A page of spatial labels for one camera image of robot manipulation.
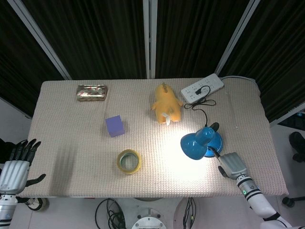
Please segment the table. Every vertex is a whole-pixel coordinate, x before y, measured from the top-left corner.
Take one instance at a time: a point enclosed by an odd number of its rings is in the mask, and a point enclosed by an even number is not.
[[[154,90],[169,84],[180,90],[199,79],[85,80],[44,82],[28,139],[42,142],[29,179],[45,173],[39,184],[26,188],[24,197],[212,197],[240,195],[236,183],[218,171],[218,161],[189,159],[180,139],[203,127],[202,112],[182,109],[182,121],[157,123]],[[105,84],[105,101],[79,102],[79,84]],[[257,86],[248,80],[224,79],[224,88],[209,95],[216,106],[204,107],[208,124],[219,122],[222,154],[237,152],[261,190],[267,195],[287,194],[278,164],[269,122]],[[120,115],[126,133],[111,138],[105,119]],[[125,149],[142,155],[142,168],[126,175],[116,167]]]

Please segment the robotic arm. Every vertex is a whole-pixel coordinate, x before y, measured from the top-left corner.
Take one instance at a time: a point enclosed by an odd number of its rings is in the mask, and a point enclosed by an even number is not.
[[[29,169],[34,159],[35,152],[41,142],[33,139],[28,143],[19,143],[13,149],[10,158],[5,162],[0,176],[0,228],[8,229],[13,217],[18,200],[16,195],[25,187],[37,184],[45,178],[42,174],[39,178],[28,180]]]
[[[220,162],[218,167],[224,177],[237,181],[237,186],[250,204],[250,207],[264,222],[261,229],[305,229],[305,227],[292,227],[281,215],[274,210],[268,200],[262,194],[259,187],[251,177],[247,175],[247,168],[237,153],[230,153],[220,156],[213,148],[215,156]]]

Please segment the masking tape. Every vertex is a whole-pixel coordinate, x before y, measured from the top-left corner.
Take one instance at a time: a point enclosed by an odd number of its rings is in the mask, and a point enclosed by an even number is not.
[[[125,156],[128,156],[128,155],[134,155],[137,159],[138,159],[138,164],[136,166],[135,169],[133,170],[128,170],[128,169],[124,169],[122,167],[122,159],[123,157]],[[138,154],[136,151],[132,150],[132,149],[126,149],[124,150],[123,152],[121,152],[118,157],[117,157],[117,160],[116,160],[116,165],[117,167],[123,172],[123,173],[126,173],[126,174],[134,174],[136,172],[138,172],[138,170],[141,168],[141,164],[142,164],[142,159],[141,159],[141,156],[140,154]]]

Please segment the power strip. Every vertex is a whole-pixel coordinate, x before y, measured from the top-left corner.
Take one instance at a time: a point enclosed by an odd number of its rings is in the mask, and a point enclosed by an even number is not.
[[[187,103],[193,104],[208,94],[209,92],[208,87],[202,88],[200,94],[195,93],[197,90],[199,90],[202,86],[205,85],[210,86],[211,88],[210,94],[211,94],[222,88],[224,86],[224,83],[219,79],[219,77],[216,74],[213,73],[207,77],[204,77],[202,80],[199,80],[193,83],[192,85],[183,88],[181,90],[181,94],[183,98],[187,101]]]

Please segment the purple cube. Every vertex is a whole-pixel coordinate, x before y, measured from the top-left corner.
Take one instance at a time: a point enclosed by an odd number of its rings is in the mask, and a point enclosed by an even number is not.
[[[111,137],[125,134],[125,129],[119,115],[111,118],[106,118],[106,125]]]

